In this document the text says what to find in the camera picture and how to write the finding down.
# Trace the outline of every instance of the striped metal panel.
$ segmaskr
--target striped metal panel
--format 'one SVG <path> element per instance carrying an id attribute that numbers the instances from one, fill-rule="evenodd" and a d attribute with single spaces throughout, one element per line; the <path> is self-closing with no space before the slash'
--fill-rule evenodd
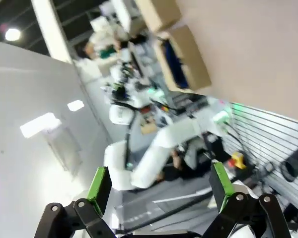
<path id="1" fill-rule="evenodd" d="M 298 148 L 298 121 L 272 112 L 231 104 L 233 127 L 239 139 L 252 151 L 253 162 L 264 165 L 273 162 L 277 169 L 266 178 L 266 183 L 298 208 L 298 178 L 287 182 L 279 169 L 280 163 Z M 242 149 L 233 138 L 224 140 L 228 153 Z"/>

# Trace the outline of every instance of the equipment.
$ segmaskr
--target equipment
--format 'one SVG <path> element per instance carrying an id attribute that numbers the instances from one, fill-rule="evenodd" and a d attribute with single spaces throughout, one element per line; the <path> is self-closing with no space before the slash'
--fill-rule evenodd
<path id="1" fill-rule="evenodd" d="M 161 128 L 133 171 L 125 168 L 124 152 L 127 140 L 109 145 L 105 150 L 104 166 L 109 169 L 113 188 L 116 190 L 148 188 L 161 172 L 172 148 L 207 131 L 217 136 L 224 136 L 225 132 L 221 126 L 229 118 L 226 109 L 226 104 L 210 99 L 209 106 L 193 112 L 190 118 L 186 117 Z M 129 113 L 129 118 L 124 120 L 125 124 L 132 121 L 132 118 L 133 114 Z"/>
<path id="2" fill-rule="evenodd" d="M 223 173 L 221 169 L 223 165 L 216 163 L 212 166 L 213 182 L 211 182 L 211 187 L 213 188 L 215 184 L 218 185 L 218 182 L 228 185 L 228 177 L 219 176 L 219 173 Z M 106 168 L 100 168 L 96 173 L 91 189 L 90 193 L 94 193 L 92 198 L 73 201 L 67 207 L 63 207 L 59 203 L 48 204 L 34 238 L 71 238 L 75 231 L 82 229 L 85 229 L 91 238 L 114 238 L 115 234 L 101 219 L 110 191 L 110 177 Z M 231 196 L 227 196 L 227 202 L 223 204 L 222 211 L 203 235 L 186 231 L 145 232 L 145 234 L 140 231 L 123 237 L 150 238 L 154 235 L 152 238 L 157 236 L 159 238 L 227 238 L 234 233 L 237 224 L 248 224 L 257 238 L 291 237 L 288 227 L 292 226 L 287 226 L 275 196 L 263 194 L 255 199 L 242 192 L 235 192 Z M 244 238 L 251 238 L 252 236 L 249 235 L 253 235 L 250 232 L 241 232 L 243 232 L 244 236 L 242 237 Z"/>

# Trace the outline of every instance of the tan surface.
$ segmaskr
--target tan surface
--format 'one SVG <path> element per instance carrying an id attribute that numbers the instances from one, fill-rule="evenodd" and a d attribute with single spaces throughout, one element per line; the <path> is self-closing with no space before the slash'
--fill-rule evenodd
<path id="1" fill-rule="evenodd" d="M 175 0 L 135 0 L 147 27 L 152 32 L 166 29 L 180 19 Z"/>
<path id="2" fill-rule="evenodd" d="M 211 84 L 207 69 L 187 26 L 172 29 L 167 33 L 165 32 L 164 36 L 160 34 L 160 37 L 170 39 L 173 49 L 183 63 L 182 70 L 190 88 L 190 90 L 179 90 L 177 88 L 169 65 L 164 57 L 163 47 L 161 46 L 162 41 L 157 40 L 154 43 L 154 50 L 162 68 L 166 85 L 171 91 L 192 92 L 192 90 L 197 90 Z"/>
<path id="3" fill-rule="evenodd" d="M 214 94 L 298 119 L 298 0 L 177 0 Z"/>

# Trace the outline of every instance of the bolt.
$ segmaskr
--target bolt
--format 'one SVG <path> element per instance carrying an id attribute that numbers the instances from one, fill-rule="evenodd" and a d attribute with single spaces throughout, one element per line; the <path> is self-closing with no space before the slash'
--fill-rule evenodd
<path id="1" fill-rule="evenodd" d="M 264 202 L 270 202 L 270 197 L 264 197 Z"/>
<path id="2" fill-rule="evenodd" d="M 236 199 L 237 199 L 238 201 L 241 201 L 241 200 L 244 199 L 244 196 L 243 196 L 242 194 L 239 194 L 238 196 L 236 196 Z"/>

